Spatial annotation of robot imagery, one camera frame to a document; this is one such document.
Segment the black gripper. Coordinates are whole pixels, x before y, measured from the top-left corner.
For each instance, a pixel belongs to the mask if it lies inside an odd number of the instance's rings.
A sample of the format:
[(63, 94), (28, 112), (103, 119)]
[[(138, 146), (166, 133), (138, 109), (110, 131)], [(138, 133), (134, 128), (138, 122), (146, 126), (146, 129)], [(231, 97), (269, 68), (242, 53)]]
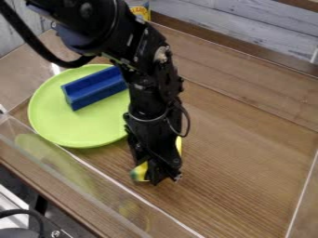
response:
[(183, 128), (180, 87), (162, 88), (148, 77), (134, 78), (127, 86), (131, 102), (123, 118), (132, 157), (138, 164), (148, 161), (147, 179), (154, 186), (166, 175), (176, 182), (183, 176), (175, 145)]

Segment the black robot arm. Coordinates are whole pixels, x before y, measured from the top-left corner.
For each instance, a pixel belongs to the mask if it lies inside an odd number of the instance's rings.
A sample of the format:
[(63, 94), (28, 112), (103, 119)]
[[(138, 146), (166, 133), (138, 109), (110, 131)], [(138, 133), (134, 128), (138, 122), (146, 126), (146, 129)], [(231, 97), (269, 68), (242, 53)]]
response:
[(182, 176), (183, 78), (167, 38), (136, 17), (124, 0), (27, 0), (56, 22), (65, 46), (83, 56), (103, 56), (119, 68), (130, 92), (123, 114), (132, 158), (158, 184)]

